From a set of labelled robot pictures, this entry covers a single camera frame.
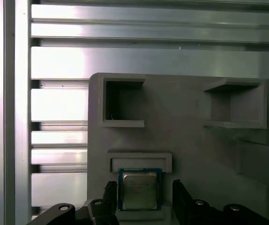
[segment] black clamp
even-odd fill
[[[180,180],[172,185],[172,207],[179,225],[269,225],[269,220],[245,206],[230,204],[219,211],[193,199]],[[119,225],[116,209],[117,183],[110,181],[102,199],[86,202],[79,210],[71,204],[56,204],[28,225]]]

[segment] cpu processor chip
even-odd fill
[[[119,209],[158,209],[160,178],[159,170],[119,170]]]

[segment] rectangular slot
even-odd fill
[[[102,75],[102,124],[104,127],[143,128],[136,95],[144,84],[142,75]]]
[[[118,172],[120,168],[160,168],[163,172],[172,172],[172,154],[169,152],[108,152],[109,172]]]
[[[206,126],[222,128],[266,128],[265,83],[256,79],[223,78],[207,84],[210,119]]]

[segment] vertical metal post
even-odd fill
[[[15,1],[15,224],[31,220],[30,0]]]
[[[0,0],[0,225],[15,223],[15,1]]]

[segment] screw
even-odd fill
[[[201,201],[201,200],[197,200],[195,203],[196,203],[197,205],[204,205],[204,202]]]
[[[231,210],[233,210],[233,211],[239,211],[239,207],[238,206],[236,206],[236,205],[232,205],[231,207],[230,207],[230,209]]]
[[[102,204],[102,201],[96,201],[94,202],[95,205],[101,205]]]
[[[63,205],[63,206],[60,207],[60,210],[62,210],[62,211],[65,211],[65,210],[67,210],[67,209],[69,209],[69,207],[66,206],[66,205]]]

